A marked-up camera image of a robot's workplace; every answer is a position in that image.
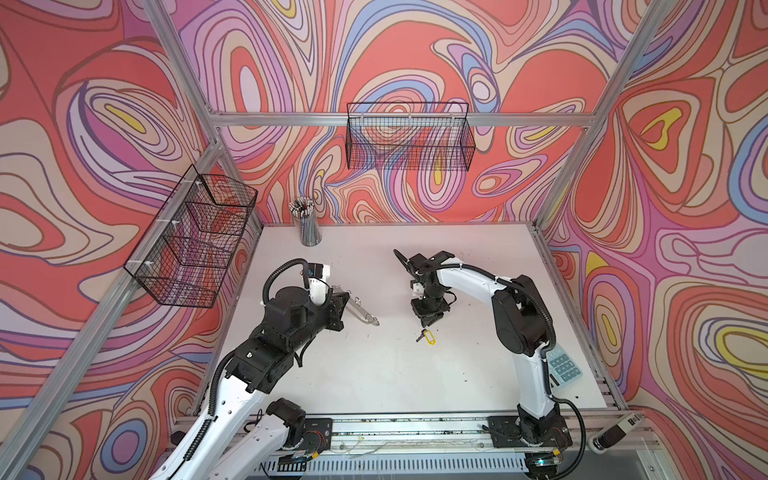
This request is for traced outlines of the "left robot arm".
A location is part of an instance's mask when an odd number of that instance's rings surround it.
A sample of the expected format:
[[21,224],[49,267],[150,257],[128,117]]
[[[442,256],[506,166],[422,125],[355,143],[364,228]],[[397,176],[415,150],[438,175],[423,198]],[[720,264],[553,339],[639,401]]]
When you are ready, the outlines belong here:
[[269,396],[324,331],[340,331],[348,292],[333,289],[330,268],[303,258],[285,262],[262,289],[259,325],[216,366],[208,402],[156,479],[245,479],[270,456],[302,441],[305,411]]

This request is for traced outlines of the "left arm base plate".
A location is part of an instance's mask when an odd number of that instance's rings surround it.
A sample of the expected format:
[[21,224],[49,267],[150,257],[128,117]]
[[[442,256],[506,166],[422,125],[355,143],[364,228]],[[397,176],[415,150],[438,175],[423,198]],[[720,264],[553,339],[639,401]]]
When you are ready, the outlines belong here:
[[320,454],[332,446],[333,420],[311,417],[289,431],[288,439],[279,451],[299,452],[301,455]]

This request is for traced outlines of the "key with yellow tag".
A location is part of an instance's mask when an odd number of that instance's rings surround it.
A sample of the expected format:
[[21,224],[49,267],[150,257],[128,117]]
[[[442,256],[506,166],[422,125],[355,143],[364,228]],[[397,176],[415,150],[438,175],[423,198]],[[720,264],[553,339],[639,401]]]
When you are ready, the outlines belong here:
[[416,341],[417,342],[424,341],[430,346],[433,346],[436,344],[436,338],[429,329],[422,329]]

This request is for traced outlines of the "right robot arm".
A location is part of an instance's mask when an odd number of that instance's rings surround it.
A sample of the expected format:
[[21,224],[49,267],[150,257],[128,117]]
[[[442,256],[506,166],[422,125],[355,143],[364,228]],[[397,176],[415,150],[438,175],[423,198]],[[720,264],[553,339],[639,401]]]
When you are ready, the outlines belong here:
[[447,295],[460,291],[489,305],[496,336],[513,354],[520,388],[520,441],[530,446],[542,446],[549,441],[562,449],[571,446],[560,406],[575,406],[556,398],[551,391],[547,356],[556,347],[557,337],[552,315],[533,280],[525,275],[497,276],[447,251],[410,258],[397,249],[393,253],[412,277],[411,308],[422,327],[420,337],[433,339],[429,328],[451,310]]

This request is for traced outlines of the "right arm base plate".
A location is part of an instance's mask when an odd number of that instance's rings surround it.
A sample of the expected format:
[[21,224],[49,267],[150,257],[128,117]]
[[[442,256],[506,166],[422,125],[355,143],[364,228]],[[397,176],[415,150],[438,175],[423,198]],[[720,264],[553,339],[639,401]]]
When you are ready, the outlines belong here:
[[562,417],[539,440],[526,440],[517,416],[490,416],[481,429],[491,437],[494,448],[533,448],[565,450],[573,445],[573,439]]

